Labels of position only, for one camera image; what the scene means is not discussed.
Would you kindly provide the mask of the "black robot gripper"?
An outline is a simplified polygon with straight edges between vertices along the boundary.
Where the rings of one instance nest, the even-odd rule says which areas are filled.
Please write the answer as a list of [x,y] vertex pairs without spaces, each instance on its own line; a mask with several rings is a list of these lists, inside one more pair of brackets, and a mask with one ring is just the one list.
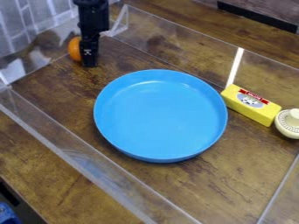
[[108,0],[72,0],[72,2],[79,7],[81,64],[84,67],[95,67],[99,61],[99,42],[91,39],[109,28]]

